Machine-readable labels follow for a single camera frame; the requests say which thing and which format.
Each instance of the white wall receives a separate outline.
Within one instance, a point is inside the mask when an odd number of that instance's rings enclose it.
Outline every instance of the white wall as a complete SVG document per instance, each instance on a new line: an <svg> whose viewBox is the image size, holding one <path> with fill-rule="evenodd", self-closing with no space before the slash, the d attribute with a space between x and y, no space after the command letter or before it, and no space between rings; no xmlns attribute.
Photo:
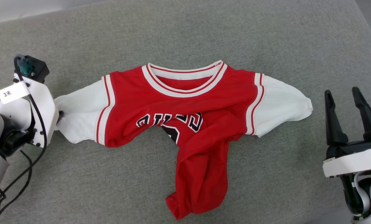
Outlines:
<svg viewBox="0 0 371 224"><path fill-rule="evenodd" d="M0 0L0 22L104 0Z"/></svg>

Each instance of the black cable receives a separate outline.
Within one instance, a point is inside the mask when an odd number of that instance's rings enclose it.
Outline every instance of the black cable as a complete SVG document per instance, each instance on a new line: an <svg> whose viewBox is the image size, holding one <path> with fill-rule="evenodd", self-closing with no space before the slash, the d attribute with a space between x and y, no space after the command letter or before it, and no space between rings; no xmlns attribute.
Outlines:
<svg viewBox="0 0 371 224"><path fill-rule="evenodd" d="M16 56L14 58L14 67L15 67L15 73L18 75L18 78L20 81L24 81L24 79L22 78L22 72L20 71L20 69L18 68L18 64L17 64L17 60L21 59L20 57ZM45 151L46 151L46 146L48 144L48 136L47 136L47 132L46 132L46 128L45 128L45 123L43 122L43 119L42 119L42 115L40 114L40 111L38 109L38 106L36 106L36 103L35 103L35 100L34 98L32 97L31 94L28 95L28 97L30 98L30 101L32 103L32 106L34 106L34 109L36 111L36 114L38 115L38 118L39 118L39 121L41 123L41 126L42 126L42 131L43 131L43 138L44 138L44 145L43 145L43 149L41 151L41 153L39 154L39 156L35 159L35 161L33 163L31 163L31 165L25 169L15 180L12 181L12 183L10 183L6 188L5 190L3 190L0 194L0 199L1 197L5 197L5 193L22 177L24 176L24 174L26 174L29 170L32 169L32 167L42 158L43 154L45 154ZM20 193L11 201L9 202L9 204L13 203L16 199L18 199L18 197L22 194L22 192L25 190L25 188L28 186L28 182L26 183L26 186L23 187L23 189L20 191Z"/></svg>
<svg viewBox="0 0 371 224"><path fill-rule="evenodd" d="M28 162L30 163L30 167L31 167L32 166L31 158L27 154L25 154L25 152L23 152L22 150L20 150L20 152L28 159ZM30 171L28 172L28 179L27 179L27 182L25 183L24 187L22 187L20 192L17 194L17 196L15 196L15 198L13 200L11 200L7 205L5 205L2 209L0 209L0 215L5 211L6 208L9 207L9 205L11 203L13 203L15 200L17 200L21 196L21 194L24 192L24 190L28 187L28 185L31 181L31 176L32 176L32 167L31 167ZM1 207L2 201L5 199L5 193L1 192L1 194L3 194L3 198L0 200L0 207Z"/></svg>
<svg viewBox="0 0 371 224"><path fill-rule="evenodd" d="M3 193L1 188L0 188L0 193L3 194L3 197L6 197L5 193Z"/></svg>

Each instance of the red stripe trim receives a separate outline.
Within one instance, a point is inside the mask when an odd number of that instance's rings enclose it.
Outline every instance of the red stripe trim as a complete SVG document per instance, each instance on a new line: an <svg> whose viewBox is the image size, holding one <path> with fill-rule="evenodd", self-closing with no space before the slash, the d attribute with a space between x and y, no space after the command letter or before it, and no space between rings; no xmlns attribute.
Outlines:
<svg viewBox="0 0 371 224"><path fill-rule="evenodd" d="M99 128L100 128L101 117L103 116L103 113L107 109L107 107L109 107L111 105L110 93L108 92L108 85L107 85L107 76L104 76L104 83L106 84L106 91L107 91L107 97L108 97L108 106L104 107L104 109L100 113L100 117L98 118L98 122L97 122L97 134L96 134L96 141L97 141L97 143L100 143L98 141L98 131L99 131Z"/></svg>
<svg viewBox="0 0 371 224"><path fill-rule="evenodd" d="M193 73L193 72L201 72L201 71L206 71L206 70L209 70L211 68L214 68L216 67L217 65L213 65L213 66L210 66L209 68L205 68L205 69L200 69L200 70L196 70L196 71L172 71L172 70L167 70L167 69L164 69L164 68L157 68L155 66L152 66L151 65L151 68L154 68L154 69L157 69L157 70L161 70L161 71L166 71L166 72L173 72L173 73Z"/></svg>
<svg viewBox="0 0 371 224"><path fill-rule="evenodd" d="M260 86L261 86L261 88L262 88L262 91L261 91L261 96L260 96L260 99L259 99L259 102L255 105L255 107L253 108L253 110L252 110L252 134L254 134L255 133L255 126L254 126L254 124L253 124L253 113L255 112L255 109L256 109L256 107L259 105L259 103L261 102L261 100L263 99L263 95L264 95L264 86L262 85L262 83L261 83L261 81L262 81L262 79L263 79L263 75L264 74L260 74Z"/></svg>
<svg viewBox="0 0 371 224"><path fill-rule="evenodd" d="M197 90L195 90L195 91L192 91L192 92L180 92L180 91L175 91L175 90L171 90L171 89L168 89L167 87L165 87L165 86L163 86L162 84L160 84L158 81L157 81L157 79L155 78L155 76L153 76L153 74L151 74L151 71L150 71L150 69L148 68L148 66L147 66L147 71L148 71L148 73L150 74L150 76L154 79L154 81L158 84L158 85L160 85L162 88L164 88L164 89L166 89L166 90L168 90L168 91L171 91L171 92L176 92L176 93L182 93L182 94L190 94L190 93L195 93L195 92L198 92L198 91L201 91L201 90L203 90L204 88L206 88L207 86L209 86L212 82L214 82L215 80L216 80L216 78L218 77L218 74L221 72L221 70L223 69L223 67L224 67L224 63L221 65L221 67L220 67L220 69L218 70L218 72L215 74L215 77L207 84L207 85L205 85L203 88L200 88L200 89L197 89Z"/></svg>

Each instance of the jersey collar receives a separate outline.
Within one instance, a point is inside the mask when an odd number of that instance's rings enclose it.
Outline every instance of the jersey collar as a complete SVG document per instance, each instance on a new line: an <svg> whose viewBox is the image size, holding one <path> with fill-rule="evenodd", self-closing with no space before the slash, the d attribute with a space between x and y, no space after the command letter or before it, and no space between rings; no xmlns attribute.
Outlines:
<svg viewBox="0 0 371 224"><path fill-rule="evenodd" d="M151 63L142 67L143 75L152 88L164 95L180 98L199 96L208 92L221 80L226 69L227 65L221 60L206 67L191 70L163 68ZM164 84L157 78L157 76L176 80L193 80L209 76L211 78L197 88L191 90L182 90L172 88Z"/></svg>

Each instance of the jersey armhole trim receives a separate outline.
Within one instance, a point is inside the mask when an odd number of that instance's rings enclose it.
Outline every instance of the jersey armhole trim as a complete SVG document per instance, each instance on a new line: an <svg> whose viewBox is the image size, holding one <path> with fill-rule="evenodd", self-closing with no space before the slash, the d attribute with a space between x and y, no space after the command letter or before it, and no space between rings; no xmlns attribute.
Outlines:
<svg viewBox="0 0 371 224"><path fill-rule="evenodd" d="M247 127L247 135L253 135L256 133L254 121L253 121L253 113L255 112L256 107L260 104L264 97L264 86L263 86L263 78L264 74L255 73L255 80L254 85L256 85L258 89L258 93L256 99L249 105L248 109L246 110L246 127Z"/></svg>
<svg viewBox="0 0 371 224"><path fill-rule="evenodd" d="M108 105L103 108L103 110L100 113L100 117L98 118L98 121L97 121L96 142L102 145L105 145L106 125L107 125L108 116L110 115L111 109L115 105L115 95L113 92L110 75L104 76L103 79L104 79L104 83L106 86Z"/></svg>

